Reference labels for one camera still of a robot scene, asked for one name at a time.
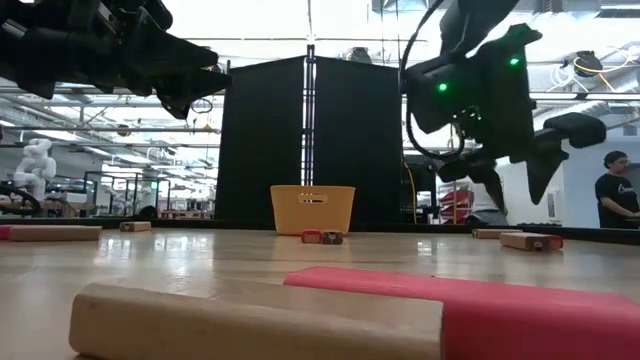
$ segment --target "black panel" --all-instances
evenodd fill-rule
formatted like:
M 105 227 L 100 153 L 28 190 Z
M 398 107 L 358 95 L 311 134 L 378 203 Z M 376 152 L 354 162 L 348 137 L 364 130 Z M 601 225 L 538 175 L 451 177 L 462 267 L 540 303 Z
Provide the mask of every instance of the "black panel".
M 356 187 L 352 223 L 400 219 L 398 70 L 317 58 L 314 185 Z
M 273 223 L 271 185 L 300 185 L 303 57 L 231 70 L 215 218 Z

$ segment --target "plastic basket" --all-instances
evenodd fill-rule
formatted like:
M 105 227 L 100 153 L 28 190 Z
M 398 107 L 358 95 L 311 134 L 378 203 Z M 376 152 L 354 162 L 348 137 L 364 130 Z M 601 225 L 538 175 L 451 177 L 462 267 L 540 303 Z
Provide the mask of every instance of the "plastic basket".
M 332 229 L 347 234 L 355 191 L 346 186 L 272 186 L 276 231 L 300 235 L 306 229 Z

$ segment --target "black t-shirt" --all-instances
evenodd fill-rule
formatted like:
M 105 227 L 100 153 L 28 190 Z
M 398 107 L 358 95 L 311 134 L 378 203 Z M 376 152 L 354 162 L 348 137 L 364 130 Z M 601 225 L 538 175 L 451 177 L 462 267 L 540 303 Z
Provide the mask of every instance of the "black t-shirt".
M 596 198 L 598 198 L 598 215 L 601 228 L 637 229 L 637 223 L 627 221 L 626 216 L 615 213 L 602 205 L 600 199 L 609 198 L 623 208 L 636 213 L 640 212 L 638 197 L 629 180 L 622 176 L 602 175 L 596 181 Z

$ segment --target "red block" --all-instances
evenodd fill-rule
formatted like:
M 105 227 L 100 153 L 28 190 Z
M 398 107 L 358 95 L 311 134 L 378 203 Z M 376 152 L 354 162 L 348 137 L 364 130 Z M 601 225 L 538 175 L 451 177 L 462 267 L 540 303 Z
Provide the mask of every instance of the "red block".
M 300 240 L 305 244 L 321 244 L 322 232 L 316 229 L 306 229 L 300 235 Z
M 441 301 L 447 360 L 640 359 L 640 306 L 619 295 L 330 267 L 284 284 Z
M 0 225 L 0 241 L 9 240 L 9 232 L 11 232 L 11 225 Z

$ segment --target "wooden block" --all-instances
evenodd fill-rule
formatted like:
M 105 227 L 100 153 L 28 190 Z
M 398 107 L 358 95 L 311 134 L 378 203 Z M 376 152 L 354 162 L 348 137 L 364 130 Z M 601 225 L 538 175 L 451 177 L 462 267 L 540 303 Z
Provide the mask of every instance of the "wooden block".
M 442 304 L 337 291 L 214 282 L 214 300 L 91 284 L 69 342 L 118 360 L 441 359 Z
M 526 251 L 555 251 L 564 246 L 561 237 L 555 235 L 532 233 L 503 233 L 500 235 L 500 243 L 503 246 Z
M 151 231 L 151 222 L 149 221 L 128 221 L 120 223 L 120 231 L 138 232 Z
M 323 230 L 322 243 L 328 245 L 342 245 L 344 234 L 340 230 Z
M 322 232 L 315 229 L 306 229 L 300 234 L 300 240 L 305 244 L 321 244 Z
M 9 241 L 98 241 L 102 235 L 101 226 L 80 225 L 12 225 Z
M 9 240 L 9 232 L 11 232 L 11 225 L 0 225 L 0 241 Z
M 473 229 L 473 237 L 476 239 L 500 239 L 500 234 L 522 232 L 519 229 Z

